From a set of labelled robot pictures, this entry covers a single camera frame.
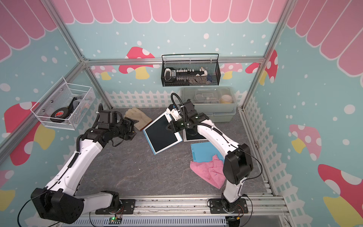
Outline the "white drawing tablet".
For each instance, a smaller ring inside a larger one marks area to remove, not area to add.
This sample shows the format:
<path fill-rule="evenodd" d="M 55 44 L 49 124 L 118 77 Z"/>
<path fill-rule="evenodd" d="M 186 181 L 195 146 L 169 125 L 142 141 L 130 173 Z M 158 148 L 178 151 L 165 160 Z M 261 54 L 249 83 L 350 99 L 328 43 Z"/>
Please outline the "white drawing tablet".
<path fill-rule="evenodd" d="M 184 142 L 192 142 L 192 141 L 206 141 L 207 139 L 200 135 L 197 132 L 193 132 L 189 134 L 186 130 L 183 130 L 183 141 Z"/>

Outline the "blue drawing tablet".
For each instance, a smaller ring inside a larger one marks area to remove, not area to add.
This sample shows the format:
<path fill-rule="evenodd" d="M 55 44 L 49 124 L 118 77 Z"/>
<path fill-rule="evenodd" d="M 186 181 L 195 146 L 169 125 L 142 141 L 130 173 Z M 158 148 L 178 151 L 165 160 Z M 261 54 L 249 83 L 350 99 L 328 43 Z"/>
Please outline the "blue drawing tablet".
<path fill-rule="evenodd" d="M 191 144 L 191 150 L 194 162 L 211 162 L 215 155 L 217 155 L 219 160 L 224 161 L 224 157 L 210 142 Z"/>
<path fill-rule="evenodd" d="M 167 126 L 171 120 L 172 117 L 165 111 L 143 129 L 144 135 L 155 155 L 182 142 L 182 137 L 179 132 L 174 133 L 167 130 Z"/>

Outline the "pink cleaning cloth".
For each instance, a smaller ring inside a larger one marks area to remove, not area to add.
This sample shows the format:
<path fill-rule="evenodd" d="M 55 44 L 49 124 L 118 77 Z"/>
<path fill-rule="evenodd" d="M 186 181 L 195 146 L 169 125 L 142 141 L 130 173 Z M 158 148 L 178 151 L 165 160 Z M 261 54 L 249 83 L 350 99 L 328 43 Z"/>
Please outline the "pink cleaning cloth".
<path fill-rule="evenodd" d="M 214 155 L 210 162 L 193 162 L 190 163 L 190 169 L 217 189 L 221 189 L 226 181 L 223 173 L 223 161 Z"/>

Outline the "small green circuit board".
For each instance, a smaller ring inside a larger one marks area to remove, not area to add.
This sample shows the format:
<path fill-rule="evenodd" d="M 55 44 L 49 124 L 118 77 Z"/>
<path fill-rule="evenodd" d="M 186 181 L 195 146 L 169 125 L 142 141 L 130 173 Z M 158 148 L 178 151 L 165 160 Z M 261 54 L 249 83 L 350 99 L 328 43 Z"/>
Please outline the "small green circuit board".
<path fill-rule="evenodd" d="M 122 218 L 118 217 L 111 217 L 109 218 L 108 224 L 109 225 L 120 225 L 122 223 Z"/>

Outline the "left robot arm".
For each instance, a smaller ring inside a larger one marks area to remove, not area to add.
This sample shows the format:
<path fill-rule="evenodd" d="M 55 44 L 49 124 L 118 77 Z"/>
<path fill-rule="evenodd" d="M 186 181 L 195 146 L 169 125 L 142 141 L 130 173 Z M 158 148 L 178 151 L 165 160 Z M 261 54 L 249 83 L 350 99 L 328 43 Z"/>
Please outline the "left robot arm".
<path fill-rule="evenodd" d="M 76 139 L 76 150 L 59 173 L 44 187 L 36 188 L 30 198 L 40 218 L 56 223 L 74 223 L 80 216 L 97 210 L 116 215 L 123 207 L 119 194 L 102 191 L 76 196 L 80 182 L 94 160 L 114 138 L 131 141 L 136 121 L 124 117 L 117 109 L 99 105 L 94 124 Z"/>

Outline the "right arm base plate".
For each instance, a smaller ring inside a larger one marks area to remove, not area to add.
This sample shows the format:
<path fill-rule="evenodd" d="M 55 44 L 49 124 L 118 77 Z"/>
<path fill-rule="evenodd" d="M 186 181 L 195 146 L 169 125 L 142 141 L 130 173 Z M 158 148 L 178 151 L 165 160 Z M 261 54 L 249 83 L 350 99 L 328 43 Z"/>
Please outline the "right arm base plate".
<path fill-rule="evenodd" d="M 238 199 L 233 203 L 229 203 L 227 199 L 209 199 L 207 206 L 211 214 L 247 214 L 249 213 L 245 199 Z"/>

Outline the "blue front drawing tablet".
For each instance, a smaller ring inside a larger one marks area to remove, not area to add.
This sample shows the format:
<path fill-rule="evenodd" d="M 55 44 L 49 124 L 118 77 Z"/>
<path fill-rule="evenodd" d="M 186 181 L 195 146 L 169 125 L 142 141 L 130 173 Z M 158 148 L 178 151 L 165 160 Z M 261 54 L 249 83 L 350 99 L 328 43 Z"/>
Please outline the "blue front drawing tablet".
<path fill-rule="evenodd" d="M 211 162 L 215 155 L 217 155 L 219 160 L 224 161 L 224 157 L 210 142 L 191 144 L 191 150 L 194 162 Z"/>

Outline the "clear wall bin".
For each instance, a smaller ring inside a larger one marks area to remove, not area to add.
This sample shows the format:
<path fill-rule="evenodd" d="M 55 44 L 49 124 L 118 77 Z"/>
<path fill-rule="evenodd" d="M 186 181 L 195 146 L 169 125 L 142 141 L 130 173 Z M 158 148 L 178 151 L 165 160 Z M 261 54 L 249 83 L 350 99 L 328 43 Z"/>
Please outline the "clear wall bin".
<path fill-rule="evenodd" d="M 92 87 L 69 83 L 62 78 L 30 110 L 44 127 L 74 131 L 94 100 Z M 51 115 L 63 107 L 70 110 L 69 117 L 63 123 L 52 122 Z"/>

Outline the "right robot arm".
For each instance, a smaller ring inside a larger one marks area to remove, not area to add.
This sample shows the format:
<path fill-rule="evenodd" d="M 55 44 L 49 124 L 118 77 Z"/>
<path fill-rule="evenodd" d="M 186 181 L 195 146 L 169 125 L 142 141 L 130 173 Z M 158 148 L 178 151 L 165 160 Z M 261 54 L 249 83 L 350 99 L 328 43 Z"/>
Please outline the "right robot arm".
<path fill-rule="evenodd" d="M 250 177 L 253 170 L 253 159 L 260 166 L 262 164 L 254 156 L 247 144 L 239 144 L 222 131 L 220 131 L 210 118 L 204 113 L 197 113 L 194 104 L 187 100 L 182 102 L 181 98 L 176 94 L 171 94 L 172 104 L 168 107 L 167 113 L 172 116 L 171 122 L 166 129 L 177 133 L 185 130 L 191 134 L 193 132 L 206 138 L 223 156 L 223 174 L 227 179 L 225 190 L 221 196 L 223 209 L 227 213 L 231 213 L 243 196 L 241 189 L 247 180 L 258 178 L 258 176 Z"/>

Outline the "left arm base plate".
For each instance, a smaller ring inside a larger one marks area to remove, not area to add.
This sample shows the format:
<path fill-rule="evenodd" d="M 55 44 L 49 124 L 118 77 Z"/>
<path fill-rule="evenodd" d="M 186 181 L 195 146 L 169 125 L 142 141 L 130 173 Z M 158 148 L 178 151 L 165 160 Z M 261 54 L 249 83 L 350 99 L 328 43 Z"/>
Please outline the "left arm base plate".
<path fill-rule="evenodd" d="M 120 199 L 119 202 L 109 208 L 103 208 L 95 211 L 96 215 L 122 215 L 133 214 L 135 209 L 135 199 Z"/>

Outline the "green plastic storage box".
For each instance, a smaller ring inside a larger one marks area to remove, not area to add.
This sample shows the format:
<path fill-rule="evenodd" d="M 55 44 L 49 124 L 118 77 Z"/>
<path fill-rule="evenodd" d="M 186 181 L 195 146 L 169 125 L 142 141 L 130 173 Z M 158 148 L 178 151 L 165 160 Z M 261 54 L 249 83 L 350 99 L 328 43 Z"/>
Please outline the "green plastic storage box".
<path fill-rule="evenodd" d="M 206 114 L 215 123 L 229 122 L 236 114 L 232 87 L 184 87 L 179 95 L 182 102 L 190 100 L 199 114 Z"/>

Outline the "beige work glove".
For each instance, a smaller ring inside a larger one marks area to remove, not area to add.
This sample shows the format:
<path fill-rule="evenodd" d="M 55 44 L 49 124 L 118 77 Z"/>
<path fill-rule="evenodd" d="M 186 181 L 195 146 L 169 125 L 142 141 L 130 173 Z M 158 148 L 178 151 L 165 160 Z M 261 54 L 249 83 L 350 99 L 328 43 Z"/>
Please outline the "beige work glove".
<path fill-rule="evenodd" d="M 143 113 L 141 110 L 137 109 L 136 107 L 133 107 L 131 109 L 128 109 L 125 113 L 125 117 L 133 119 L 137 123 L 134 124 L 134 126 L 139 130 L 142 131 L 145 127 L 147 127 L 150 123 L 153 122 L 153 120 L 148 117 L 145 113 Z"/>

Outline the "black tape roll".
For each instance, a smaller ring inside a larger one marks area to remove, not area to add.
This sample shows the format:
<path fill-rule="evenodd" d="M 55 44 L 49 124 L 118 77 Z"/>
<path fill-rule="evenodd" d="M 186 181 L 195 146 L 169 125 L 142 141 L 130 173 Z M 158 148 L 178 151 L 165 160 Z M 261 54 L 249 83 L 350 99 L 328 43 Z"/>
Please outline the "black tape roll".
<path fill-rule="evenodd" d="M 63 123 L 70 115 L 70 110 L 67 107 L 56 110 L 50 117 L 50 120 L 54 123 Z"/>

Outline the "white items in basket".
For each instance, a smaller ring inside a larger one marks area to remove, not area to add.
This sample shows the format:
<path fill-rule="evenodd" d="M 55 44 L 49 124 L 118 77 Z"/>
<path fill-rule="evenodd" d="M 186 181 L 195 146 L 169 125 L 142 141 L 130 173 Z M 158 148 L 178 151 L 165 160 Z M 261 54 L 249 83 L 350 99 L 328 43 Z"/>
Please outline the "white items in basket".
<path fill-rule="evenodd" d="M 208 84 L 208 72 L 199 69 L 174 69 L 166 68 L 162 75 L 162 81 L 168 86 L 198 86 Z"/>

